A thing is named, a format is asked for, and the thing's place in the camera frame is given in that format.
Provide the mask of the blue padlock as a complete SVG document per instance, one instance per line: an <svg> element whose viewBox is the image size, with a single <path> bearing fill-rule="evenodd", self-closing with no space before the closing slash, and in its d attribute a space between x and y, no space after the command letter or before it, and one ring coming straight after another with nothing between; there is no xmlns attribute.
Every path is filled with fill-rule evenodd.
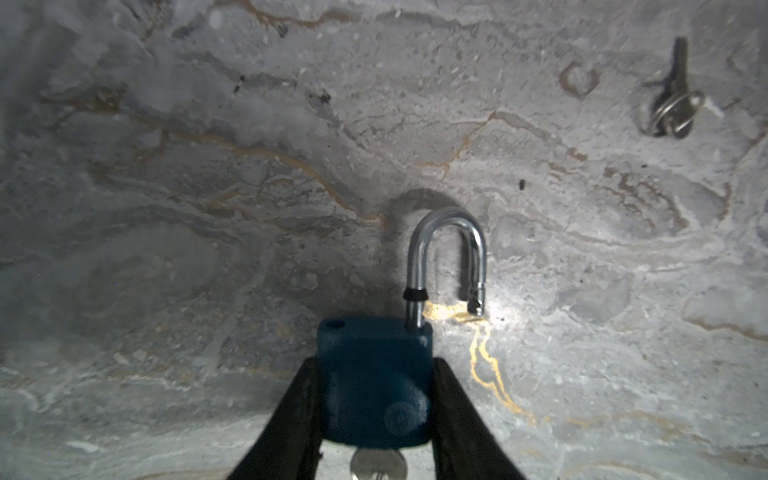
<svg viewBox="0 0 768 480"><path fill-rule="evenodd" d="M368 449L421 446L431 436L433 329L424 318L433 235L456 227L468 247L467 311L485 312L487 248L472 214L444 207L415 228L408 249L405 316L352 315L323 320L317 330L325 439Z"/></svg>

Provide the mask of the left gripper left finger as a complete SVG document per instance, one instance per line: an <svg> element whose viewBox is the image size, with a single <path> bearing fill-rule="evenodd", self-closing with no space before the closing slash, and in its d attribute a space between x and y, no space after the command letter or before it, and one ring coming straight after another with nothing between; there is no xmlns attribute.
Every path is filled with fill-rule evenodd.
<svg viewBox="0 0 768 480"><path fill-rule="evenodd" d="M229 480L313 479L323 440L318 362L306 359L255 444Z"/></svg>

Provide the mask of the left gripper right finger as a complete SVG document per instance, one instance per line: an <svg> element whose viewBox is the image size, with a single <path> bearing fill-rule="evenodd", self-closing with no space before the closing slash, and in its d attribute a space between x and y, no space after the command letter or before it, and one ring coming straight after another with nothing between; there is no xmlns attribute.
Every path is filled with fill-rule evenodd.
<svg viewBox="0 0 768 480"><path fill-rule="evenodd" d="M439 357L433 359L431 442L437 480L525 479Z"/></svg>

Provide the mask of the small dark key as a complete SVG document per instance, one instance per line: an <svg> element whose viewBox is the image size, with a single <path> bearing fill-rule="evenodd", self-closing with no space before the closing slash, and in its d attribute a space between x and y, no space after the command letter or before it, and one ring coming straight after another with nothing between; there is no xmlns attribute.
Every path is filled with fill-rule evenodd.
<svg viewBox="0 0 768 480"><path fill-rule="evenodd" d="M686 37L676 37L672 51L670 74L665 89L657 97L651 109L647 132L654 137L668 136L677 140L687 138L694 125L694 118L706 96L699 90L691 90L688 84L688 50Z"/></svg>

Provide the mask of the silver key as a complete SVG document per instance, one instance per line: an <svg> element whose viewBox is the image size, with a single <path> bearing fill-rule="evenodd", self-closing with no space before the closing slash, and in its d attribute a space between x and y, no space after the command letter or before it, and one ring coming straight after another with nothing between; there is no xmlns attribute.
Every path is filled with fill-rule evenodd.
<svg viewBox="0 0 768 480"><path fill-rule="evenodd" d="M350 461L353 480L406 480L408 465L399 450L360 448Z"/></svg>

